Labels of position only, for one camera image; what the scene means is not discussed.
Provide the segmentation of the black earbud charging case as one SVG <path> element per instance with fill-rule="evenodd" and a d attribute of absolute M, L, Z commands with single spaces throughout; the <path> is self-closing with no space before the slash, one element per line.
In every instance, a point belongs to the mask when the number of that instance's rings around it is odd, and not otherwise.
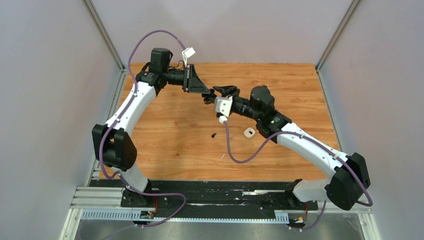
<path fill-rule="evenodd" d="M 203 103 L 206 105 L 214 104 L 217 97 L 216 94 L 202 94 L 201 96 L 203 97 Z"/>

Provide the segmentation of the white earbud charging case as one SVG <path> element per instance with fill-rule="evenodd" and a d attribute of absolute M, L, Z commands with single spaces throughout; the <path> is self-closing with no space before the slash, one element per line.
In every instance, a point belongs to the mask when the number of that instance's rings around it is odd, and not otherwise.
<path fill-rule="evenodd" d="M 244 132 L 243 135 L 247 138 L 247 139 L 251 139 L 254 135 L 256 134 L 255 129 L 253 129 L 252 127 L 248 127 Z"/>

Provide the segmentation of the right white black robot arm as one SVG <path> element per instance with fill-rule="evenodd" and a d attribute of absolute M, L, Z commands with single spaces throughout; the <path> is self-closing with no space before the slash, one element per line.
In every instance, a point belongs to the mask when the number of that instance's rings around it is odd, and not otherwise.
<path fill-rule="evenodd" d="M 230 140 L 227 139 L 228 155 L 233 162 L 244 164 L 253 160 L 272 141 L 299 154 L 325 174 L 325 179 L 296 179 L 291 182 L 285 190 L 285 201 L 290 208 L 298 209 L 310 201 L 330 201 L 345 211 L 356 204 L 373 206 L 368 192 L 371 180 L 365 158 L 357 152 L 347 154 L 330 147 L 301 129 L 276 110 L 275 98 L 266 85 L 254 87 L 249 98 L 241 97 L 240 89 L 234 85 L 214 86 L 209 94 L 202 97 L 205 104 L 214 104 L 227 138 L 230 137 L 228 120 L 231 114 L 254 120 L 258 133 L 265 138 L 255 153 L 245 160 L 237 160 L 233 156 Z"/>

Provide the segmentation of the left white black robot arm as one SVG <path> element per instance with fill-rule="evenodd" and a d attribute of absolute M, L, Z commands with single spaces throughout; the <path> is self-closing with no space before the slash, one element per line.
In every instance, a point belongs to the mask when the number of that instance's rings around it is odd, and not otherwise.
<path fill-rule="evenodd" d="M 128 96 L 104 124 L 92 129 L 95 158 L 100 167 L 115 171 L 125 187 L 134 193 L 134 200 L 140 206 L 149 206 L 153 193 L 147 189 L 149 180 L 136 166 L 138 156 L 131 136 L 147 106 L 166 85 L 180 86 L 186 93 L 210 94 L 210 89 L 201 81 L 194 64 L 183 57 L 183 67 L 171 67 L 173 53 L 166 48 L 154 48 L 150 61 L 135 76 L 135 82 Z"/>

